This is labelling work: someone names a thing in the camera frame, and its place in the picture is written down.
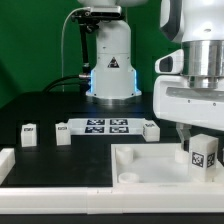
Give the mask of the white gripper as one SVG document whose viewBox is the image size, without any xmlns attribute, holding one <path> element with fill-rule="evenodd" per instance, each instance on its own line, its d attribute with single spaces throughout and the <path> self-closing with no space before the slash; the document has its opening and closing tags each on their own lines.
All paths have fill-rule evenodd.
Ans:
<svg viewBox="0 0 224 224">
<path fill-rule="evenodd" d="M 224 78 L 217 89 L 193 89 L 179 75 L 183 69 L 182 49 L 158 59 L 153 111 L 157 118 L 176 122 L 181 148 L 189 150 L 190 125 L 224 131 Z"/>
</svg>

